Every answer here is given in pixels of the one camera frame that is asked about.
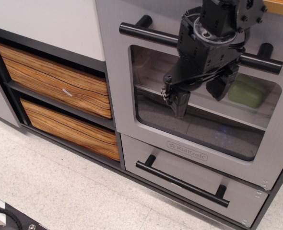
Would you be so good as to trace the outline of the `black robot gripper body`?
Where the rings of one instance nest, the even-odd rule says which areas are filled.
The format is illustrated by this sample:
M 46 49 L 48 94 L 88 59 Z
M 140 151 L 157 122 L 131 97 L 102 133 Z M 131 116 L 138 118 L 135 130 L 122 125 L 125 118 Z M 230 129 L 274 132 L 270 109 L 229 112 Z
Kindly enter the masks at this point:
M 183 14 L 177 43 L 178 61 L 163 78 L 164 88 L 193 91 L 213 80 L 225 66 L 238 66 L 246 40 L 235 43 L 238 34 L 235 6 L 202 6 Z

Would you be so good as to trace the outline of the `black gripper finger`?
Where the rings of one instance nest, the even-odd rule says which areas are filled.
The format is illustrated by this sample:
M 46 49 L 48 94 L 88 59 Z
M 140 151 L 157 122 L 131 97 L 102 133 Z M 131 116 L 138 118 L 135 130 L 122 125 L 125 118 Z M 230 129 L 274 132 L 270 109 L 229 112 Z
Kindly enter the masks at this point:
M 166 104 L 173 110 L 175 117 L 183 118 L 186 114 L 190 92 L 178 88 L 167 91 L 166 88 L 161 89 L 161 96 Z
M 213 80 L 206 83 L 206 90 L 214 99 L 221 101 L 234 83 L 238 70 L 239 66 L 225 66 L 215 75 Z

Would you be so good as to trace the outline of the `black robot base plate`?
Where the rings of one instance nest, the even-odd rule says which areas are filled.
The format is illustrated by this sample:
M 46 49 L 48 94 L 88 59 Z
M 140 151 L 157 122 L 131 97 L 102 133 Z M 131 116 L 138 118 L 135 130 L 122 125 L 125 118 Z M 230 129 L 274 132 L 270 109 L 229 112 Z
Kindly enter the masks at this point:
M 8 203 L 5 203 L 5 209 L 12 212 L 19 219 L 24 230 L 28 230 L 29 226 L 32 224 L 35 225 L 36 230 L 48 230 L 48 228 L 46 228 L 44 225 L 32 219 L 31 217 L 14 208 Z

